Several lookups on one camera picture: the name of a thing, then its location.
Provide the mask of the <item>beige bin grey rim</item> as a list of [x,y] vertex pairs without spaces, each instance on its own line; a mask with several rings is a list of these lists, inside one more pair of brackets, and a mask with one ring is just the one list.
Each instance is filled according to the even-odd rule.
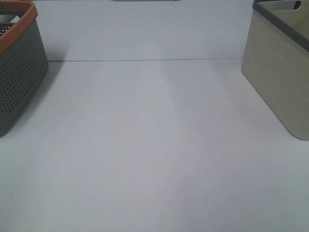
[[309,2],[255,0],[242,73],[294,137],[309,139]]

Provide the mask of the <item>grey perforated basket orange rim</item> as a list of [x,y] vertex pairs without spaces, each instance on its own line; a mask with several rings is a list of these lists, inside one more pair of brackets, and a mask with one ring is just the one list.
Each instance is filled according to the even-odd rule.
[[0,14],[17,22],[0,24],[0,134],[23,114],[48,70],[48,61],[31,1],[2,0]]

